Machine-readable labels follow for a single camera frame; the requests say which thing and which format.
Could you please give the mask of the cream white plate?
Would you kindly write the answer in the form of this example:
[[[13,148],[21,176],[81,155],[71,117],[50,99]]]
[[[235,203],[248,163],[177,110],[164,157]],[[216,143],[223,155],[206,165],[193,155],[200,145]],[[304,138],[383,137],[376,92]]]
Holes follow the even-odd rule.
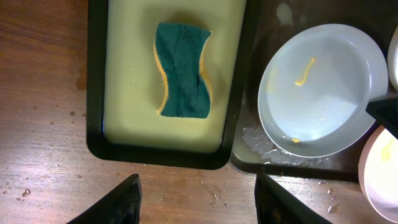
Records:
[[[389,44],[389,49],[387,53],[387,66],[388,66],[388,75],[389,80],[392,83],[392,86],[397,90],[398,82],[397,82],[397,55],[398,55],[398,27],[396,27],[392,39]]]

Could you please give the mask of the pink plate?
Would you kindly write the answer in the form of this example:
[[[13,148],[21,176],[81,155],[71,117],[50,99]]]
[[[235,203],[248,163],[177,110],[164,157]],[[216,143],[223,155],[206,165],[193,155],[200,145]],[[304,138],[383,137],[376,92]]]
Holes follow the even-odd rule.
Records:
[[[361,190],[380,216],[397,223],[397,138],[379,126],[366,141],[358,164]]]

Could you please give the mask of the pale blue plate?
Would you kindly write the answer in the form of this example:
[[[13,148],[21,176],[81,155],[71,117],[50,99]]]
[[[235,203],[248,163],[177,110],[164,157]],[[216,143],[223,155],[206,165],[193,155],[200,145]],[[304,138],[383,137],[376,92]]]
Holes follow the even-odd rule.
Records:
[[[257,108],[280,149],[299,157],[340,152],[374,124],[368,103],[386,96],[386,59],[365,32],[324,24],[300,32],[272,57],[262,75]]]

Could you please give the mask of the green yellow scrub sponge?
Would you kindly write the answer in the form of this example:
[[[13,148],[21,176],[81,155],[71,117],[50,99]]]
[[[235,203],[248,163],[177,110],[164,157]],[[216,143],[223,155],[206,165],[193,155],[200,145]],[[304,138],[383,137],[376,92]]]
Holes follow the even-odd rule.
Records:
[[[175,22],[158,24],[154,58],[164,81],[157,113],[166,117],[208,117],[213,99],[204,51],[212,31]]]

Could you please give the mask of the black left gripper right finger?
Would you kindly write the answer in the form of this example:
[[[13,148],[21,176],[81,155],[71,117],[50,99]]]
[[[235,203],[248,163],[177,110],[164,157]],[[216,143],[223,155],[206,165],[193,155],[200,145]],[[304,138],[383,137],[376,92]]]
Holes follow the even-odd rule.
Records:
[[[265,173],[256,175],[254,198],[258,224],[330,223]]]

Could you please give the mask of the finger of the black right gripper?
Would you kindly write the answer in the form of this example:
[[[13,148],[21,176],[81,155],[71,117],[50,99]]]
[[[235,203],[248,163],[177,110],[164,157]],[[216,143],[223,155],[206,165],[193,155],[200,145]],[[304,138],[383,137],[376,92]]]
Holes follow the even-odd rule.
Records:
[[[398,138],[397,104],[398,99],[394,97],[371,101],[366,107],[366,112],[383,125],[395,138]]]

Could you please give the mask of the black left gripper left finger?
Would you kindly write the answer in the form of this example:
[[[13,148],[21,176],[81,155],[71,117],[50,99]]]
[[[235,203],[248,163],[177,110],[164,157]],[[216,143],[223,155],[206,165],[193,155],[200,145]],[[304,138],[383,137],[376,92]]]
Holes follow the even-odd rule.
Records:
[[[141,201],[140,178],[132,174],[68,224],[139,224]]]

